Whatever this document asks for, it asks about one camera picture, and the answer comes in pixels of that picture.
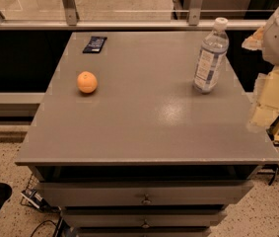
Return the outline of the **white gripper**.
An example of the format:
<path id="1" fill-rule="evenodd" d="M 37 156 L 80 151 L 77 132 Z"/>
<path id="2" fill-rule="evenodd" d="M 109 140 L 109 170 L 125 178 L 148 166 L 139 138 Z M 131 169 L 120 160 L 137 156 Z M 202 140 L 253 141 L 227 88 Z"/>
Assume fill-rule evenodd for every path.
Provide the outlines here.
<path id="1" fill-rule="evenodd" d="M 247 50 L 262 50 L 264 28 L 258 28 L 242 43 Z M 248 116 L 248 129 L 260 131 L 267 129 L 279 116 L 279 66 L 266 76 L 258 106 L 252 106 Z"/>

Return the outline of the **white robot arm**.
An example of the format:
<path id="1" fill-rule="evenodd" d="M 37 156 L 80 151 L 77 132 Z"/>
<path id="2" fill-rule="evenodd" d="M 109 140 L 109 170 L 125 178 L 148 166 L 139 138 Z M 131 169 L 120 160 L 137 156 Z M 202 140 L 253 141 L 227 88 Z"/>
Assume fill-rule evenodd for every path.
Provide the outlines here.
<path id="1" fill-rule="evenodd" d="M 279 7 L 263 27 L 242 43 L 247 50 L 260 50 L 262 58 L 273 65 L 267 74 L 258 74 L 253 89 L 253 104 L 247 128 L 258 131 L 269 128 L 279 117 Z"/>

